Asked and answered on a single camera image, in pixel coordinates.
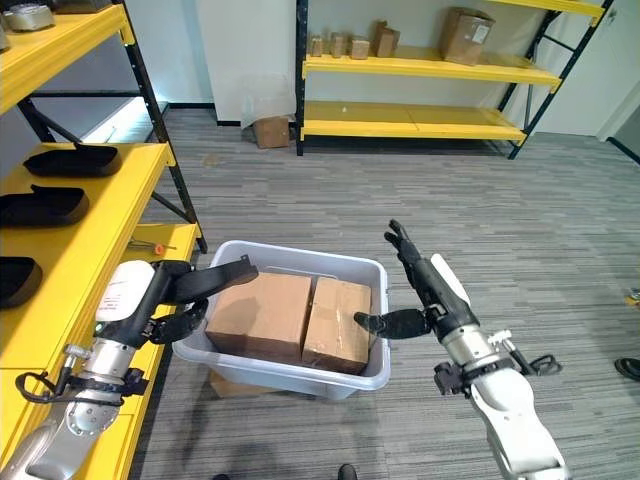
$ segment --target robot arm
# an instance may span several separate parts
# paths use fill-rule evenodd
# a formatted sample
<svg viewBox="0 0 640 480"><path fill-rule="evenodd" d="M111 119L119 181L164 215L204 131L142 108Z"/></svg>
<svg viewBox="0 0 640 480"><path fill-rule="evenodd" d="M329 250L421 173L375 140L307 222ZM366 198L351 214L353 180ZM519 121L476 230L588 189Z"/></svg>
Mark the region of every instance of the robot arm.
<svg viewBox="0 0 640 480"><path fill-rule="evenodd" d="M142 395L144 372L129 368L147 341L171 343L189 335L202 321L207 297L247 283L258 275L248 257L195 271L187 262L166 260L118 266L96 313L91 350L67 345L56 384L47 373L26 373L16 386L31 402L51 403L47 418L18 446L0 472L0 480L67 480L82 466L100 434L116 419L123 397ZM181 313L152 319L160 304L186 305ZM75 362L85 363L73 374ZM39 381L44 394L30 393L27 378Z"/></svg>
<svg viewBox="0 0 640 480"><path fill-rule="evenodd" d="M549 431L536 415L533 391L523 375L557 373L551 355L528 363L511 333L488 338L470 308L464 288L440 255L423 258L404 227L390 223L385 238L398 251L407 278L424 310L386 315L356 313L355 320L384 338L412 338L433 332L453 364L435 367L442 394L464 393L487 428L487 440L508 480L569 480L571 475ZM514 361L520 372L514 369Z"/></svg>

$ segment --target small cardboard box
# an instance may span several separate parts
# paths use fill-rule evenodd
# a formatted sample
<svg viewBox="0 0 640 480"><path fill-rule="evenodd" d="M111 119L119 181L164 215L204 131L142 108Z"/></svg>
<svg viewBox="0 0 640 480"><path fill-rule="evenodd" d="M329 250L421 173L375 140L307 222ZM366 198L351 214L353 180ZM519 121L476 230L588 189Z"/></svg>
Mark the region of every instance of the small cardboard box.
<svg viewBox="0 0 640 480"><path fill-rule="evenodd" d="M379 20L376 23L373 37L373 53L377 57L391 57L398 47L400 32L387 27L387 22Z"/></svg>
<svg viewBox="0 0 640 480"><path fill-rule="evenodd" d="M289 118L261 118L253 124L256 143L259 148L278 148L289 146Z"/></svg>
<svg viewBox="0 0 640 480"><path fill-rule="evenodd" d="M309 55L321 57L324 53L324 40L320 35L313 35L309 41Z"/></svg>
<svg viewBox="0 0 640 480"><path fill-rule="evenodd" d="M347 36L342 33L331 34L331 56L340 58L347 53Z"/></svg>
<svg viewBox="0 0 640 480"><path fill-rule="evenodd" d="M275 388L233 383L216 373L215 370L211 370L209 373L209 384L220 398L250 397L278 391Z"/></svg>
<svg viewBox="0 0 640 480"><path fill-rule="evenodd" d="M440 54L448 62L475 65L494 20L479 10L454 7L449 10L440 36Z"/></svg>
<svg viewBox="0 0 640 480"><path fill-rule="evenodd" d="M217 298L205 330L222 353L299 364L311 278L260 273Z"/></svg>
<svg viewBox="0 0 640 480"><path fill-rule="evenodd" d="M313 295L302 362L356 375L369 362L369 332L353 319L370 312L371 288L320 277Z"/></svg>
<svg viewBox="0 0 640 480"><path fill-rule="evenodd" d="M354 60L369 58L369 40L359 36L351 38L351 58Z"/></svg>

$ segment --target yellow shelving unit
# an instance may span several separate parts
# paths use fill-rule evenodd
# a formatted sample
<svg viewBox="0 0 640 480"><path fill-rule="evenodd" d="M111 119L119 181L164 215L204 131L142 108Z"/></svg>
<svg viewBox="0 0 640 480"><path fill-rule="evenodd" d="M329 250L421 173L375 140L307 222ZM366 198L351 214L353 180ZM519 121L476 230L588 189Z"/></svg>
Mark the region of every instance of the yellow shelving unit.
<svg viewBox="0 0 640 480"><path fill-rule="evenodd" d="M94 14L56 15L55 21L39 32L7 33L11 48L0 57L0 114L111 35L120 32L125 43L134 42L122 5Z"/></svg>
<svg viewBox="0 0 640 480"><path fill-rule="evenodd" d="M168 133L126 8L119 4L94 14L54 15L54 18L55 26L51 28L7 35L11 48L0 56L0 114L18 104L41 141L53 139L49 128L55 130L55 122L38 112L30 102L32 92L107 38L119 33L140 96L144 98L151 116L154 132L162 143L112 145L118 148L123 164L110 177L36 177L19 165L2 179L2 194L28 193L32 184L79 187L89 198L90 207L87 215L75 225L0 229L1 255L32 257L43 270L43 280L34 297L19 307L3 310L1 314L0 466L7 462L21 439L40 424L49 410L48 405L30 403L22 398L15 387L15 378L26 371L42 370L51 372L55 378L62 364L65 344L90 347L95 310L118 263L133 258L161 259L151 252L145 256L140 250L127 250L132 236L175 247L167 250L163 257L167 259L189 260L196 240L201 250L206 252L207 248L168 143ZM102 92L97 92L97 95L95 91L84 93L100 97ZM80 141L63 130L58 129L71 141ZM73 145L43 143L34 153L69 148ZM171 173L185 211L173 205L171 209L190 223L137 226L165 167ZM155 198L165 205L168 202L158 196ZM172 307L162 306L156 310L156 315L167 315L172 311ZM162 346L147 344L136 353L132 366L144 370L145 378L149 380L148 390L144 396L126 399L116 422L100 437L92 455L85 460L82 472L74 478L127 478L162 352ZM27 388L36 387L27 383Z"/></svg>
<svg viewBox="0 0 640 480"><path fill-rule="evenodd" d="M296 2L296 153L303 155L306 135L354 137L408 137L507 140L510 159L516 157L562 86L613 0L596 5L582 0L488 0L546 10L546 14L524 57L486 53L477 65L460 65L442 60L433 48L399 46L392 57L370 56L354 60L325 53L312 57L307 52L309 0ZM591 17L591 25L577 46L572 47L547 34L549 25L562 12ZM538 44L554 42L571 52L560 75L547 72L530 59ZM379 103L308 102L306 80L312 72L404 75L508 83L496 109L449 108L439 106ZM528 84L524 125L516 128L502 115L516 87ZM534 85L548 86L545 100L531 113Z"/></svg>
<svg viewBox="0 0 640 480"><path fill-rule="evenodd" d="M604 13L604 8L589 2L580 0L488 0L494 3L508 3L522 7L541 8L556 12L577 13L592 17L591 23L597 24Z"/></svg>
<svg viewBox="0 0 640 480"><path fill-rule="evenodd" d="M53 143L38 151L63 148L73 147ZM3 194L28 193L32 184L80 187L90 209L75 225L0 230L3 256L32 257L43 270L34 301L2 312L0 368L50 366L64 344L92 321L151 192L172 161L166 144L118 145L118 152L123 164L112 177L35 177L20 165L3 179ZM65 323L63 332L56 319Z"/></svg>
<svg viewBox="0 0 640 480"><path fill-rule="evenodd" d="M490 108L317 101L305 103L302 135L524 139L520 129Z"/></svg>
<svg viewBox="0 0 640 480"><path fill-rule="evenodd" d="M140 259L158 261L160 259L189 260L193 243L196 238L196 226L189 225L140 225L133 232L136 239L162 243L175 247L167 249L163 257L152 254L144 254L140 250L126 250L119 258L121 263L128 260ZM156 310L156 316L168 315L174 311L173 307L160 306ZM52 322L58 327L58 332L53 335L62 336L64 322ZM90 345L89 339L93 333L92 322L85 325L81 337L85 346ZM162 357L163 346L146 344L136 353L132 367L144 370L144 378L149 380L149 386L144 396L132 396L125 400L120 409L118 420L98 440L94 452L85 462L82 472L76 479L126 479L135 452L136 439L140 433L140 427L144 420L155 375ZM15 449L18 442L31 432L47 415L49 407L29 403L20 396L14 386L15 377L30 369L0 369L0 381L2 383L2 457L4 465L8 455Z"/></svg>
<svg viewBox="0 0 640 480"><path fill-rule="evenodd" d="M548 85L552 91L560 79L536 67L529 60L515 55L486 53L477 65L446 62L433 48L398 47L393 57L370 56L366 60L353 60L349 56L334 58L329 54L307 58L302 67L303 78L309 72L365 73L409 75L414 77L441 77L489 82L531 83Z"/></svg>

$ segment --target gray carpet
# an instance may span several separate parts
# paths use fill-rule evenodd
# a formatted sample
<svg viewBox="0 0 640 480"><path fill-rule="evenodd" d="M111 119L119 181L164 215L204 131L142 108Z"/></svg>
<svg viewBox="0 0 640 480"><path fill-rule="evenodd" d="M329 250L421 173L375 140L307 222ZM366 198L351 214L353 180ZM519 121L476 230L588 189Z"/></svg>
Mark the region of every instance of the gray carpet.
<svg viewBox="0 0 640 480"><path fill-rule="evenodd" d="M402 221L440 252L489 332L565 370L533 378L536 406L576 479L640 478L640 384L614 370L640 356L640 311L623 302L640 265L640 168L592 138L539 134L518 160L495 145L260 151L201 110L167 124L211 253L230 239L385 265L392 308L416 306L382 233ZM160 193L175 198L167 178ZM146 220L172 221L152 205ZM441 397L432 337L394 342L389 384L329 402L281 393L218 400L207 369L171 359L131 478L328 480L344 462L364 480L498 479L485 430L462 397Z"/></svg>

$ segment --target black tray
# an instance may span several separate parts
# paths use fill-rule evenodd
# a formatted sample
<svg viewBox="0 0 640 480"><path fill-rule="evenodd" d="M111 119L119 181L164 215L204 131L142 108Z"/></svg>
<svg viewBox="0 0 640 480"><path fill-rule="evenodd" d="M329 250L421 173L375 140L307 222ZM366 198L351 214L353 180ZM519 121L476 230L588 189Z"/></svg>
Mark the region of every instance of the black tray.
<svg viewBox="0 0 640 480"><path fill-rule="evenodd" d="M33 258L0 257L0 308L22 305L38 290L42 268Z"/></svg>
<svg viewBox="0 0 640 480"><path fill-rule="evenodd" d="M49 150L23 165L40 177L108 177L122 166L115 147L74 143L75 150Z"/></svg>
<svg viewBox="0 0 640 480"><path fill-rule="evenodd" d="M0 197L0 226L72 225L89 210L89 199L81 188L31 185L31 190Z"/></svg>

